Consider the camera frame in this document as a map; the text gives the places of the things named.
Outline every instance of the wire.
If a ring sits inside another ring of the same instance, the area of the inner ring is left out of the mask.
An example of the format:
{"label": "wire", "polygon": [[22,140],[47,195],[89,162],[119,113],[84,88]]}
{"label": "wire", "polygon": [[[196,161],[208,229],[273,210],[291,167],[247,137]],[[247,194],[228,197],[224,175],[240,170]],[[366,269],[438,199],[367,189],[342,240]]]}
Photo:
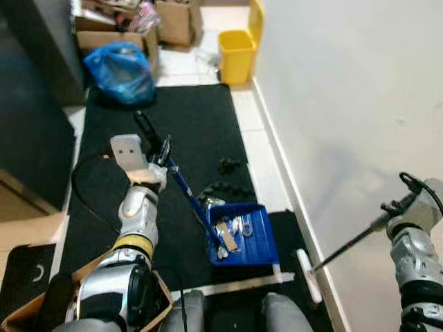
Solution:
{"label": "wire", "polygon": [[177,280],[179,280],[179,287],[180,287],[180,303],[181,303],[181,319],[183,320],[183,328],[184,332],[188,332],[188,317],[186,316],[186,310],[185,310],[185,297],[183,296],[183,283],[181,282],[181,276],[179,274],[179,271],[174,266],[170,265],[155,265],[153,267],[153,270],[161,270],[161,269],[167,269],[174,272],[174,274],[177,276]]}
{"label": "wire", "polygon": [[102,217],[100,217],[90,206],[89,204],[86,202],[86,200],[83,198],[83,196],[81,195],[78,186],[77,186],[77,175],[78,172],[80,171],[80,169],[82,168],[82,166],[86,165],[89,161],[95,159],[95,158],[108,158],[109,156],[107,154],[93,154],[92,156],[88,156],[86,158],[83,158],[81,161],[79,161],[77,163],[77,165],[75,165],[74,170],[72,171],[71,174],[71,185],[72,185],[72,191],[73,193],[77,196],[78,200],[83,204],[84,208],[90,213],[92,214],[99,222],[105,224],[110,230],[112,230],[112,232],[116,233],[116,234],[120,234],[120,230],[118,230],[117,228],[113,227],[110,222],[105,221]]}
{"label": "wire", "polygon": [[423,182],[422,180],[410,175],[409,173],[406,172],[402,172],[400,173],[400,179],[405,182],[405,184],[409,187],[410,185],[414,185],[414,186],[418,186],[422,189],[425,189],[428,194],[431,195],[431,197],[433,198],[433,200],[435,201],[435,203],[437,204],[440,213],[443,216],[443,204],[442,201],[438,198],[437,194],[427,185],[425,184],[425,182]]}

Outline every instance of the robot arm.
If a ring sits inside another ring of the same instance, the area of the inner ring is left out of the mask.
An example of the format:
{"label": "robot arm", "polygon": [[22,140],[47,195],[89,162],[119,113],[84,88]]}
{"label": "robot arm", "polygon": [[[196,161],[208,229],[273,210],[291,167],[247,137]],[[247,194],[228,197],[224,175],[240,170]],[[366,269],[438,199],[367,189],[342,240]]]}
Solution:
{"label": "robot arm", "polygon": [[[443,200],[442,181],[428,179],[424,183]],[[443,331],[443,267],[430,238],[431,229],[441,218],[435,199],[421,190],[386,228],[401,294],[401,332]]]}
{"label": "robot arm", "polygon": [[151,261],[159,237],[157,194],[166,186],[166,168],[147,162],[140,143],[137,135],[111,139],[116,161],[131,187],[118,211],[120,235],[82,284],[76,306],[79,320],[116,322],[122,331],[133,331],[155,316]]}

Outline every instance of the yellow band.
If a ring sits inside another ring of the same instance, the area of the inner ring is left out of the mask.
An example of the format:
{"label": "yellow band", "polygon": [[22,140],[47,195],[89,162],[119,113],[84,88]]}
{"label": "yellow band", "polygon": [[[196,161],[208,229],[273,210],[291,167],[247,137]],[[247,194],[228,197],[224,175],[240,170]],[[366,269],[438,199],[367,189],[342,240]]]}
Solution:
{"label": "yellow band", "polygon": [[133,246],[143,249],[149,256],[148,258],[152,260],[152,255],[154,254],[154,246],[152,245],[150,240],[142,237],[141,235],[125,235],[124,237],[117,239],[114,246],[112,247],[112,250],[123,246]]}

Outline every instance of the floor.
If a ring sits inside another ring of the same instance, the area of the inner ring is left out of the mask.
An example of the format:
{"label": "floor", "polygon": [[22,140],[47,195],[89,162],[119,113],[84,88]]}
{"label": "floor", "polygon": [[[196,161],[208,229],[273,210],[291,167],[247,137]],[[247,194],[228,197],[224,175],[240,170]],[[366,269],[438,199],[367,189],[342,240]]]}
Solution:
{"label": "floor", "polygon": [[[198,84],[216,84],[216,68],[218,44],[217,36],[221,31],[230,29],[246,29],[248,7],[203,7],[204,35],[201,43],[192,48],[160,49],[161,70],[158,86],[183,86]],[[285,209],[292,210],[287,193],[284,190],[282,177],[278,171],[264,124],[260,117],[257,104],[253,97],[250,84],[231,88],[237,120],[242,132],[248,168],[251,173],[257,199],[266,205],[268,212],[277,212]],[[75,128],[77,136],[75,159],[80,150],[80,138],[84,125],[84,107],[67,107],[65,113]],[[15,246],[33,243],[56,243],[55,258],[51,275],[60,267],[60,259],[64,246],[64,238],[69,222],[66,215],[67,208],[59,214],[50,217],[26,221],[0,223],[0,232],[7,234],[3,238],[8,241],[0,243],[0,279],[3,279],[4,269],[9,251]],[[205,287],[205,293],[223,293],[225,290],[250,288],[261,284],[270,284],[290,279],[290,275],[279,273],[279,267],[274,268],[272,277],[255,278],[248,282],[240,282],[234,288],[231,285]]]}

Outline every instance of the blue tray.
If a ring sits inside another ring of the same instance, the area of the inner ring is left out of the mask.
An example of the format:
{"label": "blue tray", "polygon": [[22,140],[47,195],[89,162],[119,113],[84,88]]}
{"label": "blue tray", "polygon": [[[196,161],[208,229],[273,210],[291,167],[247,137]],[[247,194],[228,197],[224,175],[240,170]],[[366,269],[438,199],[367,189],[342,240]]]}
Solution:
{"label": "blue tray", "polygon": [[206,211],[206,217],[211,225],[229,218],[226,222],[232,235],[232,219],[241,216],[246,219],[253,229],[250,237],[244,237],[238,231],[233,237],[239,251],[230,252],[227,258],[218,259],[217,247],[214,241],[207,236],[210,261],[214,266],[266,266],[278,264],[277,250],[266,208],[257,203],[215,205]]}

